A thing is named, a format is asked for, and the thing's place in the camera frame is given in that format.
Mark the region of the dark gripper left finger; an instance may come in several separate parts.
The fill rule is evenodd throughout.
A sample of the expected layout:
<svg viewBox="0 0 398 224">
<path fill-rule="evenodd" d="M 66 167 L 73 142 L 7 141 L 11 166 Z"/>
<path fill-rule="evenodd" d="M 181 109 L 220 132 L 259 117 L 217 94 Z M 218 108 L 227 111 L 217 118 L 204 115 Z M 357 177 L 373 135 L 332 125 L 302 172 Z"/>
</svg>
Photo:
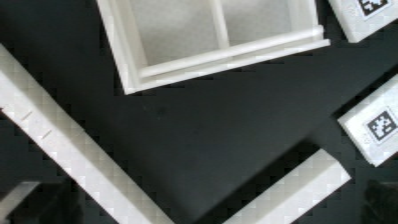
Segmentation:
<svg viewBox="0 0 398 224">
<path fill-rule="evenodd" d="M 0 224 L 80 224 L 78 196 L 69 180 L 23 181 L 0 197 Z"/>
</svg>

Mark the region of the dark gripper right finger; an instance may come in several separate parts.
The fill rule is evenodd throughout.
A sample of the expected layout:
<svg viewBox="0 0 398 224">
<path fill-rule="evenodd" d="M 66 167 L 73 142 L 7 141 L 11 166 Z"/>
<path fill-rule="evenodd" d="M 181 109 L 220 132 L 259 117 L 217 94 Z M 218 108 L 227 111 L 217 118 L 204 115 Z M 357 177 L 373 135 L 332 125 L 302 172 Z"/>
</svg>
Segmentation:
<svg viewBox="0 0 398 224">
<path fill-rule="evenodd" d="M 368 181 L 361 224 L 398 224 L 398 184 Z"/>
</svg>

